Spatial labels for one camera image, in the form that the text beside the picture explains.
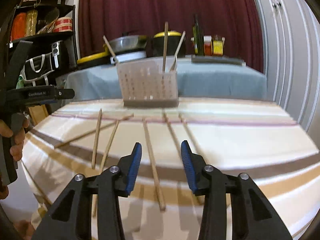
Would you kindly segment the person's left hand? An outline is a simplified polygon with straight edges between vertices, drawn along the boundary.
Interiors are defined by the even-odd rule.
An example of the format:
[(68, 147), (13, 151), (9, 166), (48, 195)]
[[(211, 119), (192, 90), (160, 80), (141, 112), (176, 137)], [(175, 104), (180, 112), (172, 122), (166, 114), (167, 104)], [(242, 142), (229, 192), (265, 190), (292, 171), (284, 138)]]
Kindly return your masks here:
[(14, 137), (14, 146), (10, 148), (10, 154), (12, 155), (14, 161), (20, 161), (22, 159), (22, 150), (25, 139), (25, 128), (28, 128), (29, 121), (27, 118), (24, 118), (23, 125), (20, 131), (14, 135), (13, 131), (5, 124), (3, 120), (1, 120), (1, 136), (10, 138)]

